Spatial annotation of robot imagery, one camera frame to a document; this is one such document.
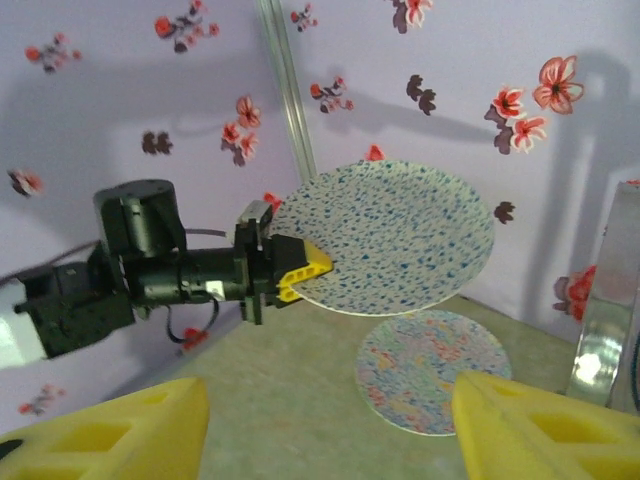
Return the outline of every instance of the wire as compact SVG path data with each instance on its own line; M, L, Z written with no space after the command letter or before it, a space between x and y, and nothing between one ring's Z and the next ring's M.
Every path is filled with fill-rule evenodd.
M213 237L226 237L227 232L222 230L211 230L208 228L187 228L185 230L187 235L211 235Z
M218 302L218 300L215 297L211 297L211 299L213 300L213 313L211 314L211 319L209 320L209 323L207 323L207 326L204 327L204 329L202 330L202 332L206 332L208 331L213 324L215 323L216 319L218 318L218 315L220 314L220 303ZM185 343L187 342L188 338L178 338L175 336L175 334L173 333L173 331L171 330L171 306L170 305L166 305L167 307L167 336L169 337L169 339L173 342L173 343Z
M185 233L187 235L210 235L213 237L226 237L227 234L226 232L223 232L222 230L211 230L208 228L187 228L185 230ZM77 247L73 247L71 250L67 250L66 252L61 253L60 255L53 257L50 260L47 260L46 262L43 262L39 265L36 265L34 267L31 268L25 268L23 270L17 270L15 272L9 273L3 277L0 277L0 287L4 287L7 283L11 282L12 280L14 280L15 278L19 277L20 275L22 275L23 273L29 272L31 270L36 270L39 268L46 268L46 267L50 267L56 263L58 263L61 260L64 260L65 258L69 258L72 255L75 255L76 253L80 253L84 250L87 250L88 248L91 247L95 247L96 245L98 245L100 242L98 240L94 240L92 242L87 242L87 243L83 243L81 245L78 245Z
M638 392L638 356L640 355L640 332L633 347L633 357L631 358L631 396L636 410L640 412L640 392Z

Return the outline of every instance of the purple wallpaper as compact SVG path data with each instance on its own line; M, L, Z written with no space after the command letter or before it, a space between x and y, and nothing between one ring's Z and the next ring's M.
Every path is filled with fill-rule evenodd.
M640 179L640 4L281 5L317 170L461 176L497 228L462 293L576 340L615 185Z
M0 16L3 274L97 239L101 188L170 180L185 227L229 231L252 200L299 186L253 2L4 2ZM174 308L182 348L158 310L86 350L0 371L0 431L126 390L205 341L210 314Z

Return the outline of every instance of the speckled plate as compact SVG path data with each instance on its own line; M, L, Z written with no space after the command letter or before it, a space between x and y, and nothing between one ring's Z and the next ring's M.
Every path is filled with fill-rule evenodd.
M511 379L500 342L483 326L441 310L401 315L378 325L356 360L367 403L388 422L422 435L453 435L451 399L458 372Z
M334 270L293 285L312 303L386 316L455 295L485 266L491 212L464 180L424 165L383 161L321 174L289 196L271 233L309 240Z

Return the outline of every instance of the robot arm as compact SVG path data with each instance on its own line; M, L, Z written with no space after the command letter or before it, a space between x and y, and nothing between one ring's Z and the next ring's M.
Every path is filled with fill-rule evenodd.
M14 365L96 343L134 323L134 310L146 318L161 306L213 302L217 312L218 302L239 301L243 319L260 325L263 299L289 305L299 299L292 284L332 269L307 241L268 236L273 211L266 202L245 210L232 247L202 250L187 248L171 182L125 183L98 192L94 205L101 238L86 262L16 277L14 298L22 298L0 318L0 346L11 336L20 351Z

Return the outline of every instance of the plate on table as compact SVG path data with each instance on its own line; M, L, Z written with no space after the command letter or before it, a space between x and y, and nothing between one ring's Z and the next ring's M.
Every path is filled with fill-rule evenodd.
M476 370L511 379L500 342L482 325L442 310L387 320L367 335L356 360L356 381L382 418L422 435L453 435L456 376Z

